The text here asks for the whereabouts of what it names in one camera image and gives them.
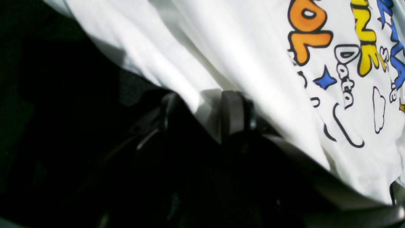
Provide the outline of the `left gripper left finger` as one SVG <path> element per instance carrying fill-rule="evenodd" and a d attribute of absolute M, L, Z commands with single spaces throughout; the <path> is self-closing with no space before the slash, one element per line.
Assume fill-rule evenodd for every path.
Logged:
<path fill-rule="evenodd" d="M 179 228 L 191 184 L 218 148 L 180 95 L 168 92 L 103 159 L 98 227 Z"/>

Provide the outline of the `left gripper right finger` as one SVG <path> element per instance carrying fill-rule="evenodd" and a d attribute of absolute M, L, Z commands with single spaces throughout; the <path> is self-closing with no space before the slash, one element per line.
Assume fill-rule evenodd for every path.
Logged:
<path fill-rule="evenodd" d="M 404 203 L 359 194 L 283 139 L 241 92 L 221 94 L 225 163 L 259 204 L 265 228 L 403 228 Z"/>

